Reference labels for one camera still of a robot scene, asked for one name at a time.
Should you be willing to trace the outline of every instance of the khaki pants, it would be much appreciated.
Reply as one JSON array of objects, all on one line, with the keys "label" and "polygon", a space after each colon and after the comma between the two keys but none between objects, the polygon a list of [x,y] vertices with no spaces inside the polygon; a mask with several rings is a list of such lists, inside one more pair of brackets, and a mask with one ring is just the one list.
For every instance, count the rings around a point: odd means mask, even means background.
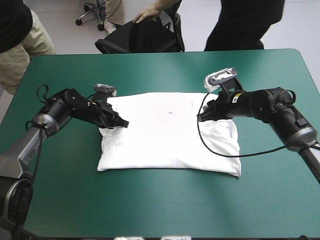
[{"label": "khaki pants", "polygon": [[125,8],[123,0],[105,0],[105,19],[109,23],[123,25],[125,23]]},{"label": "khaki pants", "polygon": [[0,84],[11,95],[23,78],[30,59],[37,55],[54,55],[55,47],[39,21],[37,14],[32,13],[32,29],[17,46],[0,53]]}]

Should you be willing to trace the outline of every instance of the floor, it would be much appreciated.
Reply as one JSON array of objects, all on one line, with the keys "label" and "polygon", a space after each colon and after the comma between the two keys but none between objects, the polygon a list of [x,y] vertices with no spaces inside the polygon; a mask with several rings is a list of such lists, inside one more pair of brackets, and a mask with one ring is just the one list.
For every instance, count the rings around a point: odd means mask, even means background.
[{"label": "floor", "polygon": [[[154,0],[124,0],[125,20],[130,21]],[[94,43],[106,36],[98,31],[98,19],[87,16],[83,25],[75,20],[83,13],[85,0],[24,0],[34,10],[51,36],[57,54],[99,54]],[[186,51],[202,51],[220,13],[220,0],[183,0],[182,35]],[[262,41],[266,49],[297,49],[320,90],[320,0],[286,0],[283,19],[271,26]],[[12,97],[0,89],[0,122]]]}]

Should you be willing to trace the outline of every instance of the folded white towel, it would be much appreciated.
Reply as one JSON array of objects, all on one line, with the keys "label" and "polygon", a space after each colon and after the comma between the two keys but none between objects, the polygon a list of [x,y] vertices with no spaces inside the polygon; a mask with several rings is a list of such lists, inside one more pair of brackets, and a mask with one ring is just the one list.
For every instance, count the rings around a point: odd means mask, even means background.
[{"label": "folded white towel", "polygon": [[[241,175],[239,158],[211,153],[201,142],[197,113],[204,93],[152,92],[109,98],[128,128],[100,129],[98,171],[129,168],[192,168]],[[206,102],[216,98],[214,94]],[[199,123],[204,142],[225,155],[239,155],[231,120]]]}]

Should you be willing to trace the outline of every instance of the green table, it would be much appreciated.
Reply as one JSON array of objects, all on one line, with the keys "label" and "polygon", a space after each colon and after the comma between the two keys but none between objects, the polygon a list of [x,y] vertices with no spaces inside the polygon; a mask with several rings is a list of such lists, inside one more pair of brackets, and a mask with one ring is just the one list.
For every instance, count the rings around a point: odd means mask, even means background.
[{"label": "green table", "polygon": [[[49,95],[76,88],[88,96],[96,83],[116,86],[118,96],[204,93],[204,77],[226,67],[238,70],[247,91],[294,90],[296,107],[320,130],[320,96],[293,49],[39,56],[0,125],[0,152],[42,107],[36,98],[41,84],[49,85]],[[281,146],[268,125],[234,121],[242,154]],[[241,159],[240,178],[193,169],[97,172],[100,154],[97,127],[76,119],[45,141],[27,230],[43,237],[320,236],[320,186],[300,156],[286,149]]]}]

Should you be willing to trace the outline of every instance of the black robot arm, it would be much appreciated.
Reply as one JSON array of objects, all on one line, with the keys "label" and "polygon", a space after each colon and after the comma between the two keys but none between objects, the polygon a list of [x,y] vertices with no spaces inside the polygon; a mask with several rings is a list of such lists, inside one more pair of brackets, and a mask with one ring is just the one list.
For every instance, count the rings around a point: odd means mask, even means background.
[{"label": "black robot arm", "polygon": [[25,222],[32,198],[35,174],[29,169],[29,162],[47,137],[60,131],[70,118],[95,124],[99,128],[128,127],[129,122],[107,103],[109,97],[116,95],[116,88],[96,84],[94,89],[96,93],[92,100],[84,98],[74,88],[64,89],[50,98],[44,97],[45,106],[29,121],[32,127],[8,151],[0,154],[1,240],[39,239],[20,227]]},{"label": "black robot arm", "polygon": [[199,122],[251,117],[269,124],[290,151],[298,152],[320,183],[320,151],[317,131],[293,106],[296,94],[277,87],[246,92],[234,68],[226,68],[206,77],[204,86],[212,92],[218,88],[216,100],[209,101],[198,116]]}]

